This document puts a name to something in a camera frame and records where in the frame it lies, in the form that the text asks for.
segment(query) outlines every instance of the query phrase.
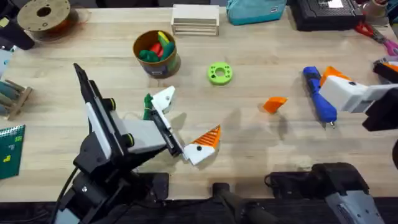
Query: wooden table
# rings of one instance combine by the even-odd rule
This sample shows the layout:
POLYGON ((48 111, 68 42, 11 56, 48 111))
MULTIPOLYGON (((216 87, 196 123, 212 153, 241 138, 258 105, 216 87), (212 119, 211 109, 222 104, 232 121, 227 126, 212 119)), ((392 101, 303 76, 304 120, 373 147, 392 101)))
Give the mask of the wooden table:
MULTIPOLYGON (((73 35, 17 50, 5 77, 34 89, 23 112, 1 127, 26 124, 21 172, 0 181, 0 201, 55 200, 73 169, 72 160, 88 133, 79 63, 103 96, 115 98, 128 119, 143 114, 146 93, 176 87, 167 115, 184 142, 221 124, 219 151, 198 167, 167 151, 141 172, 168 172, 170 198, 206 198, 213 182, 228 182, 244 197, 271 197, 264 176, 272 171, 308 169, 319 162, 349 162, 374 196, 398 196, 398 170, 391 158, 397 131, 367 132, 364 114, 339 113, 336 129, 317 121, 301 72, 332 65, 363 84, 377 84, 372 62, 383 46, 353 30, 298 32, 285 12, 279 21, 232 26, 225 9, 219 37, 175 37, 182 59, 179 72, 165 80, 149 78, 132 54, 141 33, 170 30, 170 9, 90 9, 91 17, 73 35), (212 86, 206 70, 228 62, 234 78, 212 86), (261 106, 270 96, 289 97, 279 114, 261 106)), ((381 32, 396 40, 390 28, 381 32)))

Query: wooden cup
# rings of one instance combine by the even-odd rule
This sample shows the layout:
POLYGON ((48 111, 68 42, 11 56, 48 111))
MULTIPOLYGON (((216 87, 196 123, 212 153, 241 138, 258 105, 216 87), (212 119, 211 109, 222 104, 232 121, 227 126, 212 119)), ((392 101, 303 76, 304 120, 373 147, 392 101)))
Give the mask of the wooden cup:
POLYGON ((154 78, 167 78, 176 73, 181 64, 181 59, 177 54, 177 43, 175 43, 173 36, 168 32, 162 31, 167 36, 168 40, 175 44, 174 51, 170 56, 160 62, 145 62, 139 58, 139 52, 141 50, 149 50, 159 41, 157 35, 158 31, 162 30, 151 30, 141 34, 134 42, 132 51, 146 73, 154 78))

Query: scissors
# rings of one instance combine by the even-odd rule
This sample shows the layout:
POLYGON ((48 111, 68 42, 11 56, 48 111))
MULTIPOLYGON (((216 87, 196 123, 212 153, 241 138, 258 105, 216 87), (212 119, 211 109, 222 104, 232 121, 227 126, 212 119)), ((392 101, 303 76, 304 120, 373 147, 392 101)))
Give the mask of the scissors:
POLYGON ((384 44, 387 48, 387 53, 390 56, 398 55, 398 44, 392 40, 387 39, 386 36, 382 35, 377 29, 366 22, 359 22, 359 24, 354 28, 356 32, 368 36, 375 40, 379 44, 384 44))

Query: blue object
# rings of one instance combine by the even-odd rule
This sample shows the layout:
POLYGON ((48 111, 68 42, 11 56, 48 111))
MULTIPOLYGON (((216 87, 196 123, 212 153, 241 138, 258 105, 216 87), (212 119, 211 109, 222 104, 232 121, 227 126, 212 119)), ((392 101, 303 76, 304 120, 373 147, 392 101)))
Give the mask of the blue object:
POLYGON ((286 0, 228 0, 226 10, 233 25, 280 19, 286 0))
POLYGON ((325 123, 335 122, 337 120, 336 108, 319 94, 321 75, 317 68, 305 67, 303 75, 307 81, 308 89, 315 109, 317 110, 319 120, 325 123))

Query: teal bag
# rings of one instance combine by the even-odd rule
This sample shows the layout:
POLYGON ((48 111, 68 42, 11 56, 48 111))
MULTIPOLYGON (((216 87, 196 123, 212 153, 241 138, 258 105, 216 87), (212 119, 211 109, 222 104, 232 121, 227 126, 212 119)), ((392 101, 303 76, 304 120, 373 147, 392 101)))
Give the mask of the teal bag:
POLYGON ((233 25, 280 19, 286 0, 228 0, 227 16, 233 25))

